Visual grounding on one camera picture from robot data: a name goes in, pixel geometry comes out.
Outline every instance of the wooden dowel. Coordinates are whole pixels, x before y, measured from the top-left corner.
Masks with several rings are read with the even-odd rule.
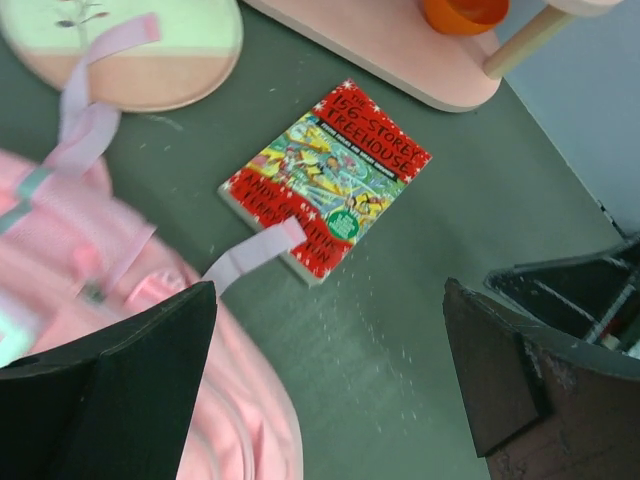
[[[547,5],[485,61],[484,73],[489,78],[502,78],[574,18],[570,13]]]

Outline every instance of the pink backpack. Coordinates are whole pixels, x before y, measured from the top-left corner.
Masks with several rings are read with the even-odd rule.
[[[38,166],[0,151],[0,367],[144,311],[200,281],[154,228],[111,195],[100,157],[120,114],[91,104],[87,66],[159,38],[154,15],[96,39],[61,98],[59,145]],[[218,295],[304,241],[294,219],[224,254]],[[180,480],[300,480],[302,442],[277,375],[218,302]]]

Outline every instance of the dark green table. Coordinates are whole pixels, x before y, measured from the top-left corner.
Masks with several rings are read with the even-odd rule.
[[[434,111],[243,8],[240,62],[212,96],[125,116],[108,152],[116,193],[204,270],[251,230],[215,189],[346,77],[433,162],[326,283],[282,262],[224,300],[297,407],[307,480],[484,479],[445,333],[448,276],[586,253],[619,238],[507,85],[468,114]],[[0,44],[0,146],[42,159],[57,94]]]

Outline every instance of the orange cup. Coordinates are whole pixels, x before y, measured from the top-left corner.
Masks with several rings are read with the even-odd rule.
[[[427,22],[446,35],[478,35],[507,16],[509,0],[423,0]]]

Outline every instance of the book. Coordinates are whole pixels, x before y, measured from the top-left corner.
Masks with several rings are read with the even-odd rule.
[[[255,228],[295,216],[307,240],[284,259],[321,283],[431,160],[346,80],[224,182]]]

